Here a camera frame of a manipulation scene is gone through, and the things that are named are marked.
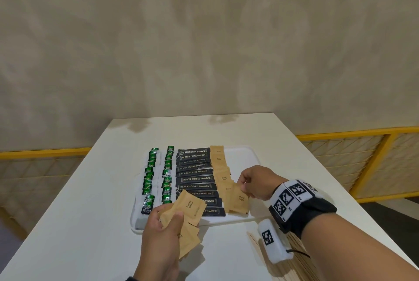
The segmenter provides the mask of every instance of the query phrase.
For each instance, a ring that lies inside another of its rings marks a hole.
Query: lattice panel
[[[83,158],[0,160],[0,206],[29,233]]]
[[[334,178],[350,190],[369,158],[382,140],[382,135],[304,141],[305,147],[326,167]]]
[[[419,133],[399,134],[381,164],[357,197],[419,191]]]

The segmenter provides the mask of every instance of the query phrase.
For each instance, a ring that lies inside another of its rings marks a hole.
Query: left hand
[[[148,215],[141,243],[141,257],[133,277],[138,281],[175,281],[179,274],[179,235],[184,215],[176,211],[163,229],[159,212],[172,205],[160,205]]]

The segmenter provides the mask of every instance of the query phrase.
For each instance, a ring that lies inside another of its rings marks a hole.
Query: right hand
[[[240,184],[241,190],[251,197],[268,200],[272,197],[274,189],[286,181],[286,178],[276,175],[271,169],[255,165],[245,169],[237,183]]]

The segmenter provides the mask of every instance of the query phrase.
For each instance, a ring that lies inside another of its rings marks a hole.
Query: black packet
[[[209,153],[182,154],[176,157],[176,164],[183,161],[191,161],[194,159],[207,159],[207,158],[210,158]]]
[[[180,172],[176,173],[177,178],[182,178],[184,176],[194,176],[194,175],[212,175],[212,169],[198,169],[193,171],[186,171],[186,172]]]
[[[181,178],[176,178],[176,186],[184,183],[215,183],[215,181],[214,176],[212,175],[183,176]]]
[[[207,207],[202,216],[222,216],[225,217],[225,210],[222,207]]]
[[[208,191],[203,190],[203,191],[197,191],[197,192],[190,190],[188,193],[198,198],[219,197],[218,192],[216,190],[208,190]],[[180,194],[181,192],[176,192],[176,199],[178,199]]]
[[[178,154],[197,154],[197,153],[211,153],[211,148],[190,148],[189,150],[178,150]]]
[[[204,169],[204,168],[208,168],[208,167],[211,167],[211,163],[209,163],[209,162],[192,164],[192,165],[185,165],[185,166],[181,166],[181,167],[176,165],[176,173],[191,171],[193,169]]]
[[[208,207],[222,207],[223,201],[217,197],[198,197],[202,199]]]
[[[217,185],[214,183],[201,184],[180,184],[177,186],[179,190],[217,190]]]
[[[177,166],[185,166],[185,165],[191,165],[191,164],[200,164],[205,162],[211,162],[211,158],[205,157],[203,159],[191,159],[187,161],[176,161]]]

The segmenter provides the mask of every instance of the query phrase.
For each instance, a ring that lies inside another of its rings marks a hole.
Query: wrist device
[[[294,179],[280,184],[270,198],[269,211],[280,230],[293,232],[301,239],[304,227],[315,217],[336,213],[336,207],[328,202],[310,184]]]

